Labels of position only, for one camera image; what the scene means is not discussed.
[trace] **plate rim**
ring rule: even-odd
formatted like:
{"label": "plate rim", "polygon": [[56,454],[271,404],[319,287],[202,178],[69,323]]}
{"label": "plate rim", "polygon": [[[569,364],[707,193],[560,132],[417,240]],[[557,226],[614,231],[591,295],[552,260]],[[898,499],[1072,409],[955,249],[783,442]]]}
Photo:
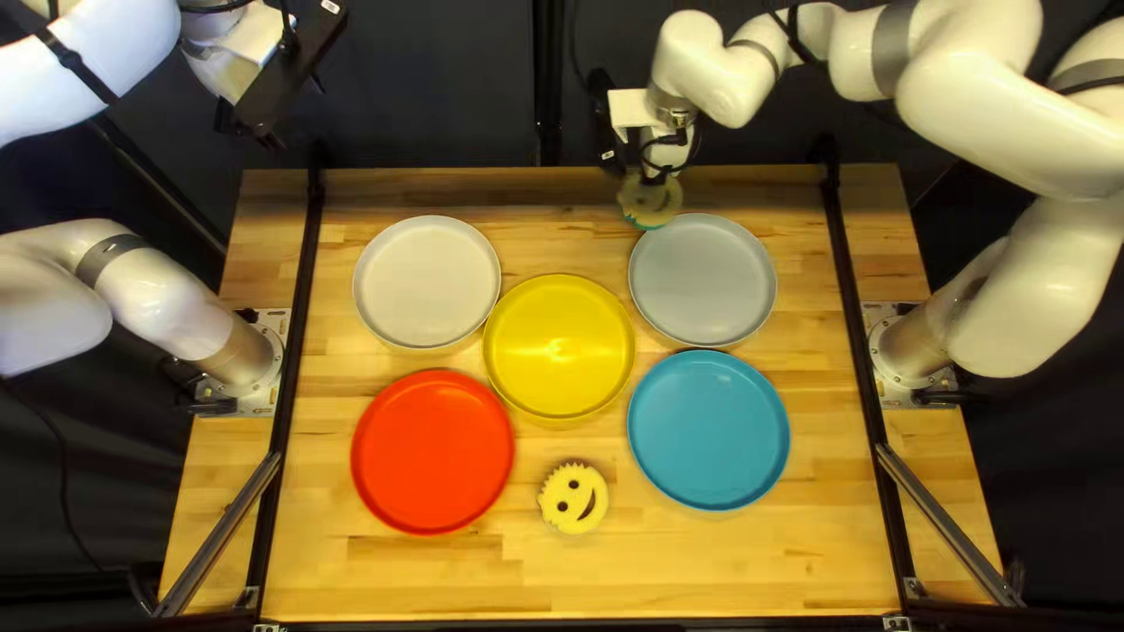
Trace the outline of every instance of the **plate rim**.
{"label": "plate rim", "polygon": [[[634,435],[633,428],[635,426],[635,424],[634,424],[635,415],[633,414],[633,405],[636,401],[636,396],[641,392],[641,389],[644,386],[644,381],[647,380],[647,378],[655,372],[656,368],[659,368],[664,362],[668,362],[669,360],[672,360],[672,359],[679,358],[679,356],[696,356],[696,355],[701,355],[701,354],[707,354],[708,356],[714,356],[713,354],[723,355],[723,356],[726,358],[726,360],[724,360],[724,362],[734,361],[734,362],[737,362],[738,364],[743,365],[744,368],[749,369],[750,370],[750,377],[751,377],[751,379],[753,379],[754,376],[756,378],[760,378],[760,380],[764,385],[769,386],[769,391],[771,391],[772,396],[776,398],[776,403],[778,405],[777,409],[780,413],[779,421],[782,422],[780,424],[780,426],[781,426],[781,433],[782,433],[782,436],[781,436],[781,440],[780,440],[781,450],[779,451],[779,457],[777,459],[777,463],[774,464],[776,475],[770,476],[769,479],[768,479],[769,484],[765,485],[765,486],[762,486],[761,488],[759,488],[760,489],[759,491],[755,491],[754,494],[746,496],[745,498],[747,498],[747,499],[738,500],[735,504],[731,504],[729,506],[723,506],[723,507],[703,506],[703,505],[691,504],[691,503],[687,502],[686,499],[679,497],[678,495],[671,494],[668,489],[665,489],[664,486],[662,486],[659,482],[656,482],[652,478],[652,476],[649,473],[647,469],[644,467],[644,461],[640,458],[640,454],[637,454],[637,452],[636,452],[635,441],[633,441],[633,435]],[[653,365],[652,369],[649,370],[649,372],[645,373],[643,378],[641,378],[640,382],[636,385],[636,388],[633,389],[632,398],[629,398],[629,400],[628,400],[628,410],[625,414],[625,435],[626,435],[626,439],[628,440],[628,450],[629,450],[629,452],[633,455],[633,460],[636,462],[636,467],[640,468],[640,471],[644,475],[644,478],[650,484],[652,484],[652,487],[655,487],[656,490],[659,490],[661,494],[663,494],[668,498],[671,498],[676,503],[679,503],[680,505],[683,505],[685,507],[689,507],[691,509],[696,509],[696,511],[700,511],[700,512],[715,513],[715,514],[723,514],[723,513],[728,513],[728,512],[735,512],[737,509],[747,507],[747,506],[752,505],[753,503],[756,503],[758,500],[760,500],[761,498],[763,498],[765,495],[768,495],[769,491],[771,491],[773,489],[773,487],[776,487],[777,484],[780,482],[780,479],[783,477],[785,469],[788,467],[788,458],[789,458],[789,454],[791,453],[791,449],[792,449],[792,424],[791,424],[791,422],[788,418],[788,410],[785,408],[785,403],[781,401],[781,399],[780,399],[780,392],[777,390],[777,387],[774,387],[773,383],[771,381],[769,381],[769,378],[764,377],[761,373],[761,371],[758,371],[756,369],[754,369],[749,362],[745,362],[741,358],[736,358],[736,356],[734,356],[734,355],[732,355],[729,353],[726,353],[724,351],[717,351],[717,350],[714,350],[714,349],[689,349],[689,350],[686,350],[686,351],[680,351],[678,353],[672,353],[672,354],[668,355],[667,358],[664,358],[663,360],[660,360],[659,362],[656,362],[655,365]]]}
{"label": "plate rim", "polygon": [[[411,530],[404,527],[402,525],[405,525],[405,523],[401,521],[389,520],[388,514],[384,511],[378,508],[378,505],[374,504],[371,500],[371,498],[369,498],[370,496],[369,491],[366,491],[365,487],[360,482],[359,471],[356,468],[357,463],[356,454],[360,445],[359,441],[360,436],[361,434],[364,434],[365,431],[370,427],[371,419],[374,416],[372,412],[375,409],[375,405],[380,401],[380,398],[383,397],[383,394],[387,394],[388,391],[391,390],[391,388],[396,386],[400,386],[401,382],[406,380],[411,380],[411,379],[415,381],[422,380],[427,374],[439,376],[446,380],[452,379],[455,382],[457,382],[457,386],[464,388],[466,392],[472,392],[473,395],[478,396],[481,394],[486,394],[497,399],[496,404],[498,404],[499,410],[504,414],[504,418],[507,422],[507,459],[506,459],[507,462],[505,463],[504,467],[505,472],[502,477],[502,484],[497,486],[497,490],[492,495],[491,499],[487,504],[484,504],[484,506],[479,512],[474,512],[471,516],[455,523],[453,526],[450,527]],[[486,513],[488,513],[488,509],[490,509],[496,504],[496,502],[499,500],[499,497],[504,494],[504,490],[507,489],[507,484],[511,478],[511,471],[515,466],[515,451],[516,451],[515,428],[511,426],[511,416],[504,407],[504,403],[499,401],[498,399],[499,398],[496,396],[496,394],[492,392],[492,390],[489,389],[487,385],[481,383],[480,380],[477,380],[471,376],[466,376],[464,373],[451,369],[423,369],[420,371],[415,371],[413,373],[398,378],[397,380],[387,385],[382,390],[380,390],[378,395],[375,395],[374,398],[371,399],[371,403],[368,404],[366,408],[364,408],[363,413],[360,415],[359,422],[355,425],[355,430],[352,432],[351,450],[348,451],[348,461],[350,461],[348,469],[351,470],[352,485],[355,487],[355,494],[360,497],[360,500],[362,500],[363,506],[366,507],[366,511],[370,512],[371,515],[374,516],[377,520],[379,520],[382,524],[398,532],[406,533],[407,535],[419,535],[419,536],[433,536],[433,535],[444,535],[447,533],[453,533],[455,531],[464,529],[465,526],[469,526],[470,524],[479,520],[481,516],[483,516]]]}
{"label": "plate rim", "polygon": [[[749,242],[750,247],[758,249],[758,250],[760,250],[760,252],[762,254],[764,254],[764,261],[768,264],[767,270],[769,272],[769,278],[772,280],[772,292],[770,292],[770,297],[769,297],[769,308],[764,310],[764,316],[755,325],[753,325],[752,327],[750,327],[744,334],[740,333],[737,335],[737,337],[734,337],[734,338],[731,338],[731,340],[727,340],[727,341],[723,341],[723,342],[717,342],[717,343],[705,343],[705,342],[699,342],[699,341],[690,341],[690,340],[685,340],[685,338],[678,337],[676,335],[672,335],[670,332],[668,332],[663,327],[656,325],[653,322],[652,317],[649,316],[647,312],[643,307],[641,307],[641,301],[636,300],[636,286],[635,286],[635,280],[634,280],[634,270],[636,268],[636,253],[640,251],[642,244],[644,243],[644,240],[649,240],[649,235],[652,235],[652,237],[649,240],[650,242],[654,241],[654,240],[658,240],[660,231],[667,231],[667,229],[671,228],[680,219],[685,219],[686,218],[687,223],[703,222],[703,219],[700,219],[700,217],[706,217],[707,219],[705,222],[708,222],[708,223],[713,222],[710,224],[711,226],[722,225],[722,227],[724,227],[725,229],[727,229],[727,232],[729,232],[731,234],[733,234],[736,237],[740,237],[740,238],[743,238],[743,240],[745,237],[749,237],[749,240],[746,240],[746,241]],[[678,342],[680,344],[686,344],[686,345],[690,345],[690,346],[699,347],[699,349],[722,349],[722,347],[731,346],[731,345],[734,345],[734,344],[737,344],[737,343],[744,341],[745,338],[747,338],[747,337],[752,336],[753,334],[755,334],[756,332],[759,332],[761,329],[761,327],[763,327],[764,324],[769,320],[769,317],[772,316],[773,308],[777,307],[777,295],[778,294],[780,294],[780,280],[777,277],[777,267],[773,265],[772,256],[769,255],[769,250],[765,249],[764,244],[761,243],[761,240],[759,240],[756,235],[754,235],[752,232],[750,232],[749,228],[746,228],[745,226],[742,226],[741,224],[738,224],[737,222],[734,222],[733,219],[729,219],[728,217],[723,217],[720,215],[715,215],[715,214],[711,214],[711,213],[683,213],[683,214],[677,215],[667,225],[661,226],[660,228],[654,229],[654,231],[646,231],[641,236],[641,238],[636,241],[636,245],[633,246],[632,253],[629,253],[629,255],[628,255],[628,297],[632,298],[633,305],[636,306],[636,312],[638,312],[640,315],[641,315],[641,317],[644,318],[644,322],[646,322],[649,325],[651,325],[652,328],[654,328],[656,332],[660,332],[661,334],[668,336],[669,338],[671,338],[671,340],[673,340],[673,341],[676,341],[676,342]]]}
{"label": "plate rim", "polygon": [[[468,234],[470,237],[473,238],[473,241],[480,241],[484,245],[487,245],[488,258],[491,261],[492,278],[496,281],[496,291],[495,296],[491,297],[491,300],[488,305],[488,309],[484,312],[483,316],[472,326],[472,328],[470,328],[469,331],[464,332],[456,338],[451,340],[448,342],[442,342],[428,345],[416,345],[416,344],[408,344],[405,341],[396,340],[387,335],[384,332],[380,332],[371,322],[368,320],[368,318],[363,315],[363,310],[360,309],[359,306],[359,297],[362,294],[359,286],[360,286],[360,270],[363,269],[363,264],[368,259],[374,256],[372,253],[377,252],[381,247],[386,247],[389,240],[393,237],[392,234],[388,235],[389,232],[391,231],[401,232],[404,229],[409,228],[408,225],[410,224],[420,224],[424,222],[450,226],[452,228],[455,228],[457,231]],[[406,219],[399,219],[398,222],[395,222],[393,224],[387,226],[382,231],[379,231],[379,233],[375,236],[371,237],[371,241],[366,243],[366,246],[363,247],[363,252],[360,253],[359,259],[355,260],[355,267],[352,270],[352,282],[351,282],[352,305],[355,308],[355,313],[359,315],[359,319],[363,323],[363,326],[366,327],[369,332],[374,334],[375,337],[378,337],[379,340],[381,340],[387,344],[397,346],[399,349],[409,349],[417,351],[444,349],[446,346],[452,346],[463,341],[464,338],[471,336],[477,329],[480,328],[481,325],[483,325],[488,320],[488,317],[491,315],[492,309],[496,308],[496,303],[499,300],[499,295],[502,285],[504,285],[504,272],[500,267],[499,255],[496,254],[496,247],[492,246],[491,241],[487,236],[484,236],[484,234],[481,233],[480,229],[469,224],[468,222],[464,222],[463,219],[457,219],[456,217],[452,217],[448,215],[432,215],[432,214],[415,215],[413,217],[407,217]]]}
{"label": "plate rim", "polygon": [[[628,315],[628,309],[625,308],[624,303],[619,298],[617,298],[615,294],[613,294],[611,291],[609,291],[608,288],[606,288],[605,286],[598,283],[592,279],[588,279],[580,274],[571,274],[569,272],[547,272],[545,274],[538,274],[529,279],[526,279],[524,281],[520,281],[515,287],[513,287],[511,289],[507,290],[507,292],[504,294],[504,296],[497,303],[497,307],[499,306],[500,303],[502,303],[505,299],[510,297],[514,292],[516,292],[519,288],[523,288],[527,283],[531,283],[533,281],[543,281],[551,277],[577,279],[581,282],[592,286],[593,288],[604,292],[607,298],[611,299],[613,305],[616,307],[616,310],[620,316],[620,322],[625,324],[625,328],[627,329],[625,335],[625,343],[628,346],[628,362],[626,363],[623,370],[623,376],[620,380],[617,382],[616,388],[608,396],[606,396],[605,399],[602,399],[595,406],[583,409],[579,413],[570,413],[565,415],[543,413],[541,410],[535,410],[534,408],[531,408],[529,406],[526,406],[523,403],[520,403],[519,399],[511,397],[511,395],[500,386],[499,380],[496,379],[496,370],[493,368],[495,362],[492,360],[492,353],[489,353],[490,345],[489,345],[488,332],[491,329],[493,323],[491,318],[489,318],[488,323],[484,325],[484,334],[481,340],[480,352],[484,359],[484,372],[488,373],[488,383],[491,385],[492,389],[499,395],[499,397],[504,401],[507,401],[508,404],[515,406],[516,408],[518,408],[524,413],[527,413],[535,417],[540,417],[542,419],[546,419],[550,422],[570,422],[588,417],[593,413],[600,410],[601,408],[605,408],[606,406],[611,404],[617,397],[620,397],[620,394],[624,392],[625,389],[628,387],[628,381],[632,378],[633,369],[636,367],[636,329],[633,327],[632,317]],[[496,312],[495,307],[492,308],[492,312],[493,313]]]}

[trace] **white plate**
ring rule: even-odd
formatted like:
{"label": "white plate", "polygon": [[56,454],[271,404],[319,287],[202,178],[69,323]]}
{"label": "white plate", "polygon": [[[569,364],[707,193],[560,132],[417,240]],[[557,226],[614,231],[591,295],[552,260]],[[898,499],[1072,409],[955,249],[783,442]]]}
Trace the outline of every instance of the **white plate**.
{"label": "white plate", "polygon": [[777,272],[740,224],[691,213],[644,233],[628,262],[628,289],[644,318],[669,337],[726,346],[764,324]]}
{"label": "white plate", "polygon": [[453,344],[477,329],[499,297],[499,258],[472,226],[442,215],[379,233],[355,264],[352,297],[374,335],[409,349]]}

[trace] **yellow plate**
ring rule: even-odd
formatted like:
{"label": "yellow plate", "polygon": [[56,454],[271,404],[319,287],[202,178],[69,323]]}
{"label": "yellow plate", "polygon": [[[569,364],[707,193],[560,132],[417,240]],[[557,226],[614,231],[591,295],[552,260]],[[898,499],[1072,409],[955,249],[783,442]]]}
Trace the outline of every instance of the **yellow plate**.
{"label": "yellow plate", "polygon": [[514,406],[545,419],[573,419],[611,401],[628,383],[635,355],[620,301],[572,274],[519,283],[484,327],[492,386]]}

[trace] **orange plate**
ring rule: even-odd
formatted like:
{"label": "orange plate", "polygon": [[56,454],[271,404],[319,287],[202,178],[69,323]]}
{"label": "orange plate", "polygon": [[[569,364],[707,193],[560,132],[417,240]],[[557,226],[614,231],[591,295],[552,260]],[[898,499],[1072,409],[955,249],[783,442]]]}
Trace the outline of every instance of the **orange plate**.
{"label": "orange plate", "polygon": [[352,478],[371,513],[415,535],[456,531],[499,498],[515,440],[482,383],[422,371],[387,387],[360,418]]}

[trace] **wooden table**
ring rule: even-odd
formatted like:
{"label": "wooden table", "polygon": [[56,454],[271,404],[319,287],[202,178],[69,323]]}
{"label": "wooden table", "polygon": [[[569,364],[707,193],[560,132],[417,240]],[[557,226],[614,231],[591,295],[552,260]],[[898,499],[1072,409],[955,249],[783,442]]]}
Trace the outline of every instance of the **wooden table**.
{"label": "wooden table", "polygon": [[[844,168],[842,200],[860,295],[927,296],[917,243],[889,165]],[[230,241],[221,297],[233,307],[291,303],[306,174],[251,171]],[[765,326],[729,351],[769,378],[789,414],[792,448],[780,482],[725,515],[683,508],[643,477],[624,436],[636,381],[680,349],[654,332],[628,296],[627,258],[640,233],[614,204],[617,183],[595,169],[329,171],[298,398],[262,615],[296,621],[769,616],[880,614],[897,592],[815,166],[695,168],[690,210],[740,222],[769,250],[779,277]],[[407,354],[371,335],[350,292],[352,269],[386,226],[419,214],[477,226],[493,244],[504,290],[546,272],[593,279],[633,317],[629,386],[578,428],[550,431],[513,412],[515,469],[498,503],[456,534],[419,539],[382,525],[354,491],[348,446],[375,394],[419,369],[448,367],[487,381],[480,333],[448,351]],[[959,410],[887,413],[891,444],[978,547],[998,562]],[[270,422],[197,419],[162,590],[194,553],[261,460]],[[562,459],[595,463],[610,485],[601,527],[562,539],[534,496]],[[982,594],[909,504],[917,576],[936,596]],[[191,605],[228,607],[241,592],[253,520]]]}

